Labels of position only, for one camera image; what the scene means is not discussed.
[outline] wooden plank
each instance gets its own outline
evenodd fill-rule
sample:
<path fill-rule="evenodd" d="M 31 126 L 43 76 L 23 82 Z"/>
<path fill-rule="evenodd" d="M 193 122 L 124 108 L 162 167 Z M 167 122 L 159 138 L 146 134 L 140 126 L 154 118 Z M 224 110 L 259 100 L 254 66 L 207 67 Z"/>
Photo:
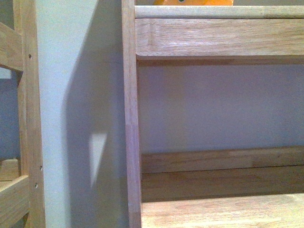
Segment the wooden plank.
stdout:
<path fill-rule="evenodd" d="M 20 175 L 20 163 L 17 159 L 0 161 L 0 181 L 12 181 Z"/>
<path fill-rule="evenodd" d="M 143 202 L 304 193 L 304 166 L 142 175 Z"/>
<path fill-rule="evenodd" d="M 139 152 L 134 0 L 122 1 L 123 78 L 127 152 L 129 227 L 141 227 L 141 170 Z"/>
<path fill-rule="evenodd" d="M 10 183 L 11 183 L 11 181 L 0 181 L 0 188 L 7 186 Z"/>
<path fill-rule="evenodd" d="M 250 150 L 149 153 L 143 173 L 304 165 L 304 146 Z"/>
<path fill-rule="evenodd" d="M 0 67 L 22 71 L 21 35 L 0 23 Z"/>
<path fill-rule="evenodd" d="M 304 194 L 144 203 L 144 228 L 300 228 Z"/>
<path fill-rule="evenodd" d="M 29 177 L 21 176 L 0 188 L 0 227 L 9 228 L 29 211 Z"/>
<path fill-rule="evenodd" d="M 140 57 L 304 55 L 304 19 L 136 19 Z"/>
<path fill-rule="evenodd" d="M 136 6 L 135 17 L 137 19 L 303 19 L 304 6 Z"/>
<path fill-rule="evenodd" d="M 21 172 L 29 176 L 30 211 L 26 227 L 44 228 L 45 206 L 38 77 L 36 5 L 14 0 L 15 28 L 22 35 L 24 73 L 18 86 Z"/>

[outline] wooden side panel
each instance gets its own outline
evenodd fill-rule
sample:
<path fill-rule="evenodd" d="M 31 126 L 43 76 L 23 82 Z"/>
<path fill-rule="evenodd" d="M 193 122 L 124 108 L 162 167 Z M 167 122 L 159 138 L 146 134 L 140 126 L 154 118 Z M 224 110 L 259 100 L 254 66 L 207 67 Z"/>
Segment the wooden side panel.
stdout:
<path fill-rule="evenodd" d="M 21 172 L 29 176 L 30 211 L 26 227 L 44 228 L 44 187 L 38 78 L 36 5 L 14 0 L 15 30 L 22 35 L 24 73 L 18 86 Z"/>
<path fill-rule="evenodd" d="M 136 54 L 303 56 L 304 19 L 136 19 Z"/>
<path fill-rule="evenodd" d="M 0 188 L 0 227 L 9 228 L 29 211 L 29 177 L 21 176 Z"/>
<path fill-rule="evenodd" d="M 0 23 L 0 67 L 22 71 L 21 35 Z"/>
<path fill-rule="evenodd" d="M 135 53 L 134 0 L 122 1 L 123 74 L 130 228 L 141 227 L 141 171 Z"/>
<path fill-rule="evenodd" d="M 0 161 L 0 181 L 12 181 L 20 176 L 19 161 L 7 159 Z"/>
<path fill-rule="evenodd" d="M 304 165 L 304 146 L 150 153 L 142 155 L 142 162 L 143 173 Z"/>

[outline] wooden board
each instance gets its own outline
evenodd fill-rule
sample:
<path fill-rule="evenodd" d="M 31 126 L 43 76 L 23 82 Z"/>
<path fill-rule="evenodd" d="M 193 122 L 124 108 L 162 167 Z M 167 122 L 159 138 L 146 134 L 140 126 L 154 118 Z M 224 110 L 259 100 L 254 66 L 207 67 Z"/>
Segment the wooden board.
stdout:
<path fill-rule="evenodd" d="M 304 146 L 142 155 L 142 172 L 178 172 L 304 165 Z"/>
<path fill-rule="evenodd" d="M 144 203 L 143 228 L 301 228 L 304 194 Z"/>
<path fill-rule="evenodd" d="M 0 227 L 9 228 L 29 211 L 29 177 L 21 176 L 0 188 Z"/>
<path fill-rule="evenodd" d="M 17 159 L 0 161 L 0 181 L 12 181 L 20 175 L 20 163 Z"/>
<path fill-rule="evenodd" d="M 294 58 L 304 55 L 304 19 L 136 19 L 136 54 Z"/>
<path fill-rule="evenodd" d="M 304 166 L 150 173 L 143 202 L 304 193 Z"/>
<path fill-rule="evenodd" d="M 14 0 L 15 30 L 22 36 L 24 73 L 18 86 L 21 172 L 29 176 L 30 211 L 26 228 L 44 228 L 45 206 L 41 145 L 35 0 Z"/>
<path fill-rule="evenodd" d="M 304 6 L 136 6 L 135 17 L 137 19 L 302 19 Z"/>
<path fill-rule="evenodd" d="M 141 227 L 141 170 L 139 153 L 134 0 L 122 1 L 123 78 L 127 152 L 129 227 Z"/>
<path fill-rule="evenodd" d="M 22 71 L 21 35 L 0 23 L 0 67 Z"/>

